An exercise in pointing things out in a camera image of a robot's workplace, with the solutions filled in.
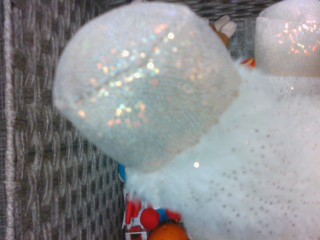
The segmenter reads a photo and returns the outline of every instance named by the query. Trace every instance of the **gray woven surface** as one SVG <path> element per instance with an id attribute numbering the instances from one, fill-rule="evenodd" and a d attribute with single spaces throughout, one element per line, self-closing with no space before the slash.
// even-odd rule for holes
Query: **gray woven surface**
<path id="1" fill-rule="evenodd" d="M 51 90 L 59 55 L 68 39 L 88 20 L 128 2 L 4 0 L 6 64 L 4 68 L 4 59 L 0 58 L 0 239 L 4 236 L 5 219 L 8 240 L 123 239 L 124 201 L 117 164 L 81 137 L 52 107 Z M 211 21 L 229 14 L 237 22 L 229 45 L 231 55 L 249 58 L 254 54 L 256 15 L 278 1 L 180 2 Z"/>
<path id="2" fill-rule="evenodd" d="M 4 57 L 4 4 L 0 0 L 0 239 L 6 231 L 6 191 L 5 191 L 5 155 L 6 155 L 6 120 L 5 87 L 6 71 Z"/>

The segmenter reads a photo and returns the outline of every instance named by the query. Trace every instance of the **red ball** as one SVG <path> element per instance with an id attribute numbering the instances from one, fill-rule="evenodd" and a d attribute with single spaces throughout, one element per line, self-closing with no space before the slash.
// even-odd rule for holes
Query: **red ball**
<path id="1" fill-rule="evenodd" d="M 140 216 L 141 225 L 148 230 L 155 229 L 160 221 L 160 213 L 154 210 L 153 208 L 146 208 L 142 211 Z"/>

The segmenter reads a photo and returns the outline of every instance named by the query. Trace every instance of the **iridescent glitter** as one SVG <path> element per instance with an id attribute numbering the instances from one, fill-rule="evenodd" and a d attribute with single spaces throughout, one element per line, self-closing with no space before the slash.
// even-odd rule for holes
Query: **iridescent glitter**
<path id="1" fill-rule="evenodd" d="M 220 39 L 189 8 L 143 6 L 108 12 L 79 31 L 61 57 L 55 99 L 115 160 L 152 171 L 218 122 L 240 79 Z"/>
<path id="2" fill-rule="evenodd" d="M 287 0 L 257 18 L 255 57 L 268 75 L 320 76 L 320 1 Z"/>

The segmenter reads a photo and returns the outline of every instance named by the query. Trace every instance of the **sparkly white fabric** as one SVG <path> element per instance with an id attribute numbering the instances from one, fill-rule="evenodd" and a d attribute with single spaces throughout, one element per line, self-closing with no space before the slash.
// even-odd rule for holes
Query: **sparkly white fabric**
<path id="1" fill-rule="evenodd" d="M 211 27 L 180 4 L 127 5 L 70 41 L 54 103 L 118 162 L 154 171 L 193 146 L 238 94 L 240 77 Z"/>
<path id="2" fill-rule="evenodd" d="M 255 61 L 268 75 L 320 77 L 320 1 L 286 0 L 262 11 Z"/>
<path id="3" fill-rule="evenodd" d="M 289 20 L 300 11 L 317 21 L 306 3 L 317 7 L 279 4 Z M 232 62 L 201 18 L 165 3 L 97 18 L 59 62 L 58 109 L 127 165 L 130 191 L 180 212 L 193 240 L 320 239 L 319 48 L 289 54 L 292 40 L 273 35 L 287 22 L 278 9 L 262 14 L 278 16 L 273 27 L 257 23 L 256 62 L 267 75 Z M 300 31 L 292 24 L 288 33 Z M 301 26 L 299 51 L 318 34 Z"/>
<path id="4" fill-rule="evenodd" d="M 318 239 L 320 78 L 291 89 L 295 78 L 238 69 L 219 123 L 158 171 L 128 169 L 126 187 L 180 212 L 193 240 Z"/>

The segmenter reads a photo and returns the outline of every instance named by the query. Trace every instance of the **white plush fur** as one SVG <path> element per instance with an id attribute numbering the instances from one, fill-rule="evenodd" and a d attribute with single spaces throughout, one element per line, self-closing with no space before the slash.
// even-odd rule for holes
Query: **white plush fur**
<path id="1" fill-rule="evenodd" d="M 193 240 L 318 239 L 320 78 L 236 65 L 239 96 L 219 124 L 158 171 L 128 169 L 126 187 L 180 212 Z"/>

